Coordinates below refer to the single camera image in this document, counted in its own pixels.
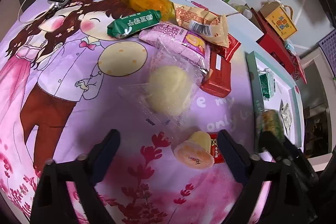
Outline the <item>yellow green snack packet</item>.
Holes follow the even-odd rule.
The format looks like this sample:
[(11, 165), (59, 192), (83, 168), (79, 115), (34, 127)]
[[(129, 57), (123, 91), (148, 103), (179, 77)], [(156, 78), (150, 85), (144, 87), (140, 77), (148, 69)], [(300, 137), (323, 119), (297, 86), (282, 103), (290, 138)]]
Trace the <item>yellow green snack packet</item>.
[(284, 126), (278, 111), (265, 109), (259, 113), (256, 118), (256, 137), (259, 138), (264, 131), (270, 131), (280, 142), (284, 141)]

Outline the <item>small red candy packet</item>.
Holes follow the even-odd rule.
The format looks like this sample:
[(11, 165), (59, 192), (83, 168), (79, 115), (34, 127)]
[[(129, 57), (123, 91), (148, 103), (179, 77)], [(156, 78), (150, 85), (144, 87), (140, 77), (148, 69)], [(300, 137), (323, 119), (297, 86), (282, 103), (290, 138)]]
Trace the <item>small red candy packet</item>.
[(210, 154), (214, 158), (214, 164), (221, 164), (224, 163), (224, 157), (219, 149), (218, 146), (218, 133), (210, 133), (210, 138), (211, 138), (211, 149), (210, 149)]

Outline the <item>orange jelly cup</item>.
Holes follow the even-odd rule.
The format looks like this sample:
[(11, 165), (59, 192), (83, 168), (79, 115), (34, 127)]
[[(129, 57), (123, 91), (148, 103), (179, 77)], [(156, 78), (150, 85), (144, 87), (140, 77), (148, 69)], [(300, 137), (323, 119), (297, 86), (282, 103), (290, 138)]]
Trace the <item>orange jelly cup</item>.
[(177, 145), (173, 154), (182, 164), (192, 169), (203, 170), (214, 165), (214, 157), (210, 152), (210, 135), (203, 131), (196, 131), (189, 139)]

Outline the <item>dark red snack box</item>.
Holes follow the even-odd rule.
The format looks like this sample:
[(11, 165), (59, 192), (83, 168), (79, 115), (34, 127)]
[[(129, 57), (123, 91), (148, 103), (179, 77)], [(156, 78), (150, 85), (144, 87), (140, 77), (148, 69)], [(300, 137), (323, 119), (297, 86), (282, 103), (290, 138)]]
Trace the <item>dark red snack box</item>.
[(225, 98), (231, 92), (231, 63), (215, 51), (210, 52), (211, 75), (201, 84), (202, 91)]

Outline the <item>clear-wrapped yellow round pastry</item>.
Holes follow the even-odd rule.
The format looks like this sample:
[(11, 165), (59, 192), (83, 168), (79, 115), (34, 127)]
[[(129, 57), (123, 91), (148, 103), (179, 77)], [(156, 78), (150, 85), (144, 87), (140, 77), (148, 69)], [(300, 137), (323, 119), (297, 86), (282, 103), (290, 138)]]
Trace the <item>clear-wrapped yellow round pastry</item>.
[(171, 127), (186, 123), (191, 103), (208, 73), (195, 52), (184, 56), (171, 44), (157, 39), (145, 83), (124, 85), (120, 94), (147, 115)]

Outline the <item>green long snack packet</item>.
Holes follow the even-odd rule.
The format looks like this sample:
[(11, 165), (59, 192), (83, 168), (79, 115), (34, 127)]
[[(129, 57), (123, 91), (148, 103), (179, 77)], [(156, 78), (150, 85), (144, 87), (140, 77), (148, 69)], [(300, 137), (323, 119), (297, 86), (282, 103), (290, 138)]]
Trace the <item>green long snack packet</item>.
[(146, 10), (115, 19), (107, 27), (107, 34), (116, 39), (123, 39), (144, 29), (151, 28), (161, 21), (161, 12)]

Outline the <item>white small snack packet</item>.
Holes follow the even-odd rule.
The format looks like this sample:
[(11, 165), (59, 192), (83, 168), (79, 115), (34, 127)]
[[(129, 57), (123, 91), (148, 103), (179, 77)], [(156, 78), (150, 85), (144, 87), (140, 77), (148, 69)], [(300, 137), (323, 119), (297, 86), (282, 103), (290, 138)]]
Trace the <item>white small snack packet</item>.
[(285, 127), (286, 135), (289, 135), (291, 124), (293, 122), (293, 117), (291, 114), (290, 106), (288, 103), (284, 104), (283, 101), (280, 102), (280, 115), (282, 118), (282, 122)]

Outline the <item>teal rimmed white tray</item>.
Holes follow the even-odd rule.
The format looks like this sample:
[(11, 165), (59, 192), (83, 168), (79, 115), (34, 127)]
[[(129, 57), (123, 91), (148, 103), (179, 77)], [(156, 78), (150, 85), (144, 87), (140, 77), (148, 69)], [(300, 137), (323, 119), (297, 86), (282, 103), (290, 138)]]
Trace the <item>teal rimmed white tray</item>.
[[(280, 111), (287, 107), (291, 113), (291, 124), (289, 129), (284, 129), (284, 135), (299, 149), (303, 149), (304, 141), (304, 118), (301, 95), (297, 85), (290, 74), (272, 57), (266, 57), (258, 52), (247, 53), (246, 62), (248, 66), (253, 107), (255, 114), (265, 109)], [(258, 73), (269, 69), (273, 73), (273, 84), (275, 93), (270, 99), (262, 95), (262, 87)]]

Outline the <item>red patterned paper bag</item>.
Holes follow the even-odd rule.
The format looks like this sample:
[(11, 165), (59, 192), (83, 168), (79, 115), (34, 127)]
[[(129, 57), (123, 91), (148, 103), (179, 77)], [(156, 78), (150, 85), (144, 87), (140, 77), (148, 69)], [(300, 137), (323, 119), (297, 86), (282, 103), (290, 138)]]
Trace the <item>red patterned paper bag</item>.
[(301, 65), (301, 59), (299, 58), (298, 55), (293, 55), (291, 57), (293, 64), (294, 64), (294, 71), (291, 74), (292, 78), (294, 80), (299, 80), (302, 79), (304, 84), (307, 84), (307, 80), (306, 80), (306, 75), (304, 72), (304, 69)]

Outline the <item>red triangular snack packet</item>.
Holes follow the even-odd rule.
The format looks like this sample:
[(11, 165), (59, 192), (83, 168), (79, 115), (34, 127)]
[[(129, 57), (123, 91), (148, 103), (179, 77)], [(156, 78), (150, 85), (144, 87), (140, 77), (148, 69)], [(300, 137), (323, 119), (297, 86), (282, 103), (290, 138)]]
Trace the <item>red triangular snack packet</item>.
[(224, 58), (227, 62), (230, 62), (235, 52), (241, 46), (241, 43), (231, 34), (228, 34), (228, 42), (229, 42), (228, 47), (212, 44), (210, 48), (216, 54)]

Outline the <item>large red gift box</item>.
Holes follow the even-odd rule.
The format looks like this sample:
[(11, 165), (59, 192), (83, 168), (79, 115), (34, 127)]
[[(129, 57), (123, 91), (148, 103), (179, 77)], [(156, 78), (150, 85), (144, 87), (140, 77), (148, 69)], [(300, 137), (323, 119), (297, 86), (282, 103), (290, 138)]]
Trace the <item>large red gift box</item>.
[(284, 43), (260, 12), (254, 8), (251, 8), (251, 12), (253, 15), (252, 22), (256, 24), (263, 33), (263, 36), (256, 42), (294, 77), (295, 65), (293, 57), (288, 50), (285, 49)]

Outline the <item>purple plastic basket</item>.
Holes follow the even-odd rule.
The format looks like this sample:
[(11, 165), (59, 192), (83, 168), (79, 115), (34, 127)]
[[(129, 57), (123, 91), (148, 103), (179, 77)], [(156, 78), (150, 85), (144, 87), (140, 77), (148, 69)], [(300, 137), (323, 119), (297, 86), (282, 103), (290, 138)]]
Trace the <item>purple plastic basket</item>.
[(321, 47), (331, 70), (335, 76), (336, 74), (336, 30), (332, 30), (328, 35), (318, 42)]

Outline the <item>pink swiss roll packet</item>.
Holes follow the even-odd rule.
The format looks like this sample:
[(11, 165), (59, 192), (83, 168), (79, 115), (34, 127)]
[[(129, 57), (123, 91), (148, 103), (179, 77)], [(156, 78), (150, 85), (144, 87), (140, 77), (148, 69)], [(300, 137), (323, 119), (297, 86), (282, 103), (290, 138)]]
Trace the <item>pink swiss roll packet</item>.
[(196, 65), (204, 75), (210, 70), (210, 46), (197, 34), (170, 22), (161, 22), (139, 33), (152, 46), (158, 42)]

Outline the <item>cream lemon cake packet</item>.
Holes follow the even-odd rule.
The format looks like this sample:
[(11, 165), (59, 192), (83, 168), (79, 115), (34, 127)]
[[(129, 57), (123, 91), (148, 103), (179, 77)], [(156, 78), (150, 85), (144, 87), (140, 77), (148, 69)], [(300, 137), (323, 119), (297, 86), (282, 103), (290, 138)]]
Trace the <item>cream lemon cake packet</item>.
[(228, 23), (226, 16), (215, 14), (199, 7), (174, 4), (177, 24), (205, 41), (217, 46), (229, 47)]

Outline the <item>clear round ball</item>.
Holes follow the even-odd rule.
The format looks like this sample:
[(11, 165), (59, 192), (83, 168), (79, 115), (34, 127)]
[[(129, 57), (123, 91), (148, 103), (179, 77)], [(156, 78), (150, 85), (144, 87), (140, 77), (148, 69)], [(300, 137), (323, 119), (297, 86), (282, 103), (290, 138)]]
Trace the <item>clear round ball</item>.
[(251, 10), (245, 5), (238, 5), (236, 3), (231, 4), (231, 6), (240, 14), (244, 15), (247, 19), (252, 19), (253, 14)]

